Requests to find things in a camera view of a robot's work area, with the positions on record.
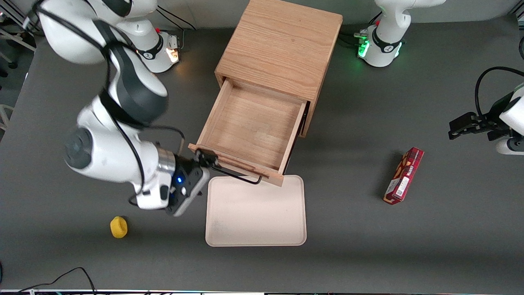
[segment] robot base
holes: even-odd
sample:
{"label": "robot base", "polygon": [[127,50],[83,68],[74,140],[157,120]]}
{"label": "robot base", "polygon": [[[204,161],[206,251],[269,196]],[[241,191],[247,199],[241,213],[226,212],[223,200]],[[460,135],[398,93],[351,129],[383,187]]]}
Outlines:
{"label": "robot base", "polygon": [[364,59],[370,66],[382,68],[389,66],[389,64],[398,56],[402,43],[400,43],[396,48],[393,48],[392,46],[391,52],[382,52],[380,46],[373,41],[373,38],[369,37],[371,35],[370,32],[373,32],[376,27],[377,26],[372,25],[361,30],[360,34],[355,34],[355,36],[358,36],[359,38],[365,38],[364,43],[358,48],[357,56]]}
{"label": "robot base", "polygon": [[180,60],[177,37],[162,31],[158,35],[162,38],[163,49],[160,50],[154,59],[147,59],[141,55],[142,61],[153,73],[165,72]]}

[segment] gray table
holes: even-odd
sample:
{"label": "gray table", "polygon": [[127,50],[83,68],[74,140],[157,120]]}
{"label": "gray table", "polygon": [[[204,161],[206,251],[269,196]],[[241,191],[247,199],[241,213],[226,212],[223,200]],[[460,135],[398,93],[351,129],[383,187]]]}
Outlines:
{"label": "gray table", "polygon": [[[189,142],[219,92],[213,70],[231,33],[188,32],[182,62],[158,75],[170,93],[158,123],[181,128]],[[447,138],[447,123],[474,110],[484,69],[522,68],[518,38],[514,17],[416,24],[384,69],[337,45],[310,132],[288,168],[304,179],[308,240],[267,248],[209,247],[205,197],[173,218],[129,206],[129,184],[67,168],[62,139],[98,92],[104,67],[70,64],[41,43],[0,143],[2,287],[84,266],[99,289],[522,294],[524,157],[497,154],[486,135]],[[483,107],[520,82],[490,74]],[[171,133],[144,138],[178,146]],[[381,196],[412,146],[426,155],[406,200],[390,206]],[[116,215],[129,220],[121,240],[109,230]],[[56,288],[88,285],[75,273]]]}

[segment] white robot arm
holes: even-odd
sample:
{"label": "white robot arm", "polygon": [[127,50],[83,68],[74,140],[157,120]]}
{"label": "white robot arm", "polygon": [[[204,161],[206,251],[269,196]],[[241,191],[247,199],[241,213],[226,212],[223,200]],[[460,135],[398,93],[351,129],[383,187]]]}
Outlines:
{"label": "white robot arm", "polygon": [[209,172],[138,134],[167,109],[167,90],[129,46],[126,35],[98,18],[90,2],[43,0],[36,13],[53,50],[77,64],[106,60],[116,75],[78,115],[65,144],[74,171],[100,180],[130,182],[136,205],[180,216],[209,180]]}
{"label": "white robot arm", "polygon": [[179,61],[176,36],[157,31],[145,18],[156,0],[87,0],[99,19],[118,27],[131,40],[147,68],[160,73]]}
{"label": "white robot arm", "polygon": [[508,67],[492,67],[479,77],[475,87],[475,104],[478,114],[468,112],[450,122],[450,140],[469,133],[487,132],[490,141],[498,140],[497,152],[506,155],[524,155],[524,83],[497,100],[482,114],[478,103],[478,89],[482,78],[493,70],[505,70],[524,77],[524,72]]}
{"label": "white robot arm", "polygon": [[382,18],[379,25],[371,24],[355,34],[362,39],[358,57],[374,67],[389,65],[398,56],[402,37],[411,24],[407,10],[433,7],[444,2],[446,0],[375,0],[382,9]]}

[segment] wooden cabinet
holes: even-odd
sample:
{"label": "wooden cabinet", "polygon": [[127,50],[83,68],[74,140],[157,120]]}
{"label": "wooden cabinet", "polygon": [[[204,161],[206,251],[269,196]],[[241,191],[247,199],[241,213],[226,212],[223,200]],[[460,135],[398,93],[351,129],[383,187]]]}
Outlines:
{"label": "wooden cabinet", "polygon": [[342,16],[280,0],[251,0],[215,70],[221,91],[191,150],[282,185],[305,137]]}

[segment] yellow object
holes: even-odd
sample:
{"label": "yellow object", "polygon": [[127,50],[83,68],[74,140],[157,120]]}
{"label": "yellow object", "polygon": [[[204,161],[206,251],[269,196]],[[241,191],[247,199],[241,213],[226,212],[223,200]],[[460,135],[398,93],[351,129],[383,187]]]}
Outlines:
{"label": "yellow object", "polygon": [[127,222],[124,218],[116,216],[110,223],[111,234],[117,239],[121,239],[127,234]]}

